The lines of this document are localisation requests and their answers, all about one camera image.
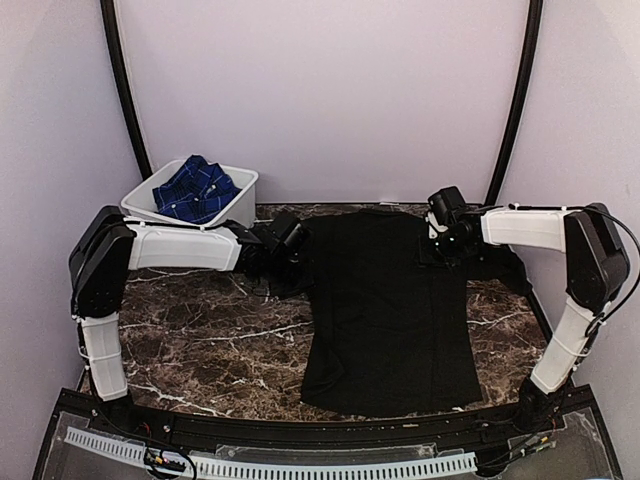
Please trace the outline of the black long sleeve shirt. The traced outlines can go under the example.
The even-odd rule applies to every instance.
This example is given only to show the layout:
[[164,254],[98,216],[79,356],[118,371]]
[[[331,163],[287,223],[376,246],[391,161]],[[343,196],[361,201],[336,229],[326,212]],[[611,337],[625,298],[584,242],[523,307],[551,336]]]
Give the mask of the black long sleeve shirt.
[[426,223],[361,210],[307,218],[301,255],[314,327],[300,396],[343,415],[394,417],[478,402],[467,284],[531,286],[520,258],[490,246],[456,269],[419,262]]

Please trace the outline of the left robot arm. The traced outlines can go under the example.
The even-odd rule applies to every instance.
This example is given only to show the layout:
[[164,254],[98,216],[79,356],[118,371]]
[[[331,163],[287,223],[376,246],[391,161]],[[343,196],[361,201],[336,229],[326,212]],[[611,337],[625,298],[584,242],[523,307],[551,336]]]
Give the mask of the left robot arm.
[[245,227],[181,225],[129,217],[102,207],[69,257],[71,315],[79,328],[79,351],[101,417],[120,436],[141,427],[140,412],[123,397],[128,383],[122,361],[119,312],[130,272],[148,268],[195,268],[239,272],[264,279],[274,295],[296,294],[309,279],[302,249],[309,229],[289,212]]

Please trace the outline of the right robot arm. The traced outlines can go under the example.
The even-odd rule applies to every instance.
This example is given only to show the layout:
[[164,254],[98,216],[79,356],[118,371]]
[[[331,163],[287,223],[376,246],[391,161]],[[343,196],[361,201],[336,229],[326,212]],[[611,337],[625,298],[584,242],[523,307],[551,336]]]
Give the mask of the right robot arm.
[[588,356],[600,327],[628,300],[631,260],[622,239],[630,229],[603,203],[586,206],[482,206],[457,190],[429,198],[427,248],[458,266],[500,246],[543,250],[556,257],[561,288],[552,336],[529,375],[534,392],[555,393]]

